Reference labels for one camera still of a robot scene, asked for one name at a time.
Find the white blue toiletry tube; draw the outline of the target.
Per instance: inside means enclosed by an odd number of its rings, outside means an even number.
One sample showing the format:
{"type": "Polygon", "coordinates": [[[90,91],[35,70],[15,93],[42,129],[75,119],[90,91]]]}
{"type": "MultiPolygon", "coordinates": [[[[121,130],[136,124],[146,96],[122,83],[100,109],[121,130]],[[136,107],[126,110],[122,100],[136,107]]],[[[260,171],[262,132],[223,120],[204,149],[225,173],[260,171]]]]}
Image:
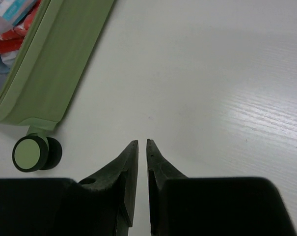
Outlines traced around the white blue toiletry tube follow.
{"type": "Polygon", "coordinates": [[[36,0],[0,0],[0,33],[13,29],[36,2],[36,0]]]}

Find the red white patterned garment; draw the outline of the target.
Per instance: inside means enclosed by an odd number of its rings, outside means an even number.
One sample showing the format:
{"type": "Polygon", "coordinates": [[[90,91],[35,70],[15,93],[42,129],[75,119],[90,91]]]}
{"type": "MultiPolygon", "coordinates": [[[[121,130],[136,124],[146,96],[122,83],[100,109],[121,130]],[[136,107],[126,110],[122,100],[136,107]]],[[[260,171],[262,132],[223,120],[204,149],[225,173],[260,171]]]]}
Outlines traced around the red white patterned garment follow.
{"type": "Polygon", "coordinates": [[[40,3],[41,1],[37,0],[26,16],[13,29],[0,34],[0,55],[20,49],[40,3]]]}

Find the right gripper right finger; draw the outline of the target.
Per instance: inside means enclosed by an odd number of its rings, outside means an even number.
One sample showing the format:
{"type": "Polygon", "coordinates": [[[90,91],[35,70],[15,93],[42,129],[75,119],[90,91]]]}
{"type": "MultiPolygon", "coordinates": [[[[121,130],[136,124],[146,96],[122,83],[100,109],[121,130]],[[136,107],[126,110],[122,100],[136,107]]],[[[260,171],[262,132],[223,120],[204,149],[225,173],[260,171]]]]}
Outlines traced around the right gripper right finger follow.
{"type": "Polygon", "coordinates": [[[167,184],[174,182],[177,185],[181,180],[189,179],[164,158],[155,141],[147,139],[146,159],[149,188],[149,209],[151,235],[153,236],[187,236],[187,226],[179,217],[178,223],[172,222],[172,217],[178,213],[170,213],[167,209],[167,184]]]}

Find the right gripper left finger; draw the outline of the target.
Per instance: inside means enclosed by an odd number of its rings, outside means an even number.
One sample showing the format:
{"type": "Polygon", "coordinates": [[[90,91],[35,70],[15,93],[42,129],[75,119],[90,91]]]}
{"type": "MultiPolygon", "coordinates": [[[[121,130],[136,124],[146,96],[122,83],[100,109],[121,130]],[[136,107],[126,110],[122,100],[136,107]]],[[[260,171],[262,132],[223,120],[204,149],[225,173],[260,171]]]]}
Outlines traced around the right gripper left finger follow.
{"type": "Polygon", "coordinates": [[[91,236],[126,236],[133,226],[138,176],[138,141],[79,184],[88,191],[83,225],[91,236]]]}

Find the green hard-shell suitcase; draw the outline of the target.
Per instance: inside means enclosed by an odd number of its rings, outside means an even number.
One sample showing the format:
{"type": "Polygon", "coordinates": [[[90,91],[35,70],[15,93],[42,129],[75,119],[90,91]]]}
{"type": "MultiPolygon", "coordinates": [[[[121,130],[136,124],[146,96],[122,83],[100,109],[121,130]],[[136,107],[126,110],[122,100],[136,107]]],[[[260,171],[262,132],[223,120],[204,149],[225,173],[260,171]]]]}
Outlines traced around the green hard-shell suitcase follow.
{"type": "Polygon", "coordinates": [[[27,126],[12,150],[21,172],[54,168],[62,147],[48,133],[62,120],[112,0],[43,0],[0,89],[0,123],[27,126]]]}

